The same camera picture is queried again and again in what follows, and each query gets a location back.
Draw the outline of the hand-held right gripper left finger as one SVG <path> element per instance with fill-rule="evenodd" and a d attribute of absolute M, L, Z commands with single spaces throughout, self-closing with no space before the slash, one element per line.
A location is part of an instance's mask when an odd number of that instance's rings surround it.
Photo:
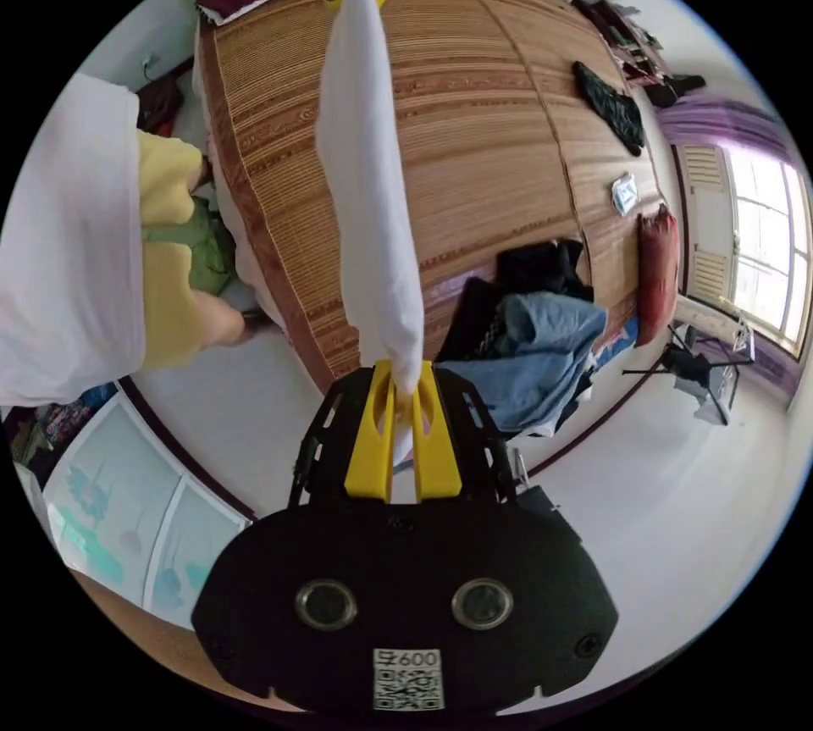
<path fill-rule="evenodd" d="M 355 499 L 388 501 L 395 442 L 395 386 L 390 362 L 374 365 L 345 476 Z"/>

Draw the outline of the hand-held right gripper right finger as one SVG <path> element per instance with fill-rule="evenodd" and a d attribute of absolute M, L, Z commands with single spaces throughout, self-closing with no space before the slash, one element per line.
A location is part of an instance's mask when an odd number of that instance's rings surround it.
<path fill-rule="evenodd" d="M 462 479 L 432 363 L 423 362 L 412 396 L 412 443 L 418 502 L 458 497 Z"/>

